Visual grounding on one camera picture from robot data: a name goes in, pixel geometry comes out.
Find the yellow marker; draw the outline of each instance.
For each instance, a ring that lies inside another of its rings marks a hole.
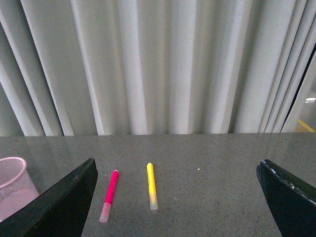
[[[155,186],[155,175],[154,175],[154,166],[151,163],[147,164],[147,177],[148,177],[148,191],[149,191],[149,202],[150,210],[157,210],[157,195],[156,195],[156,186]]]

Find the curtain fold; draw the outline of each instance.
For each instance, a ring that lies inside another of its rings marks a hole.
[[[294,131],[315,13],[313,0],[3,0],[0,136]]]

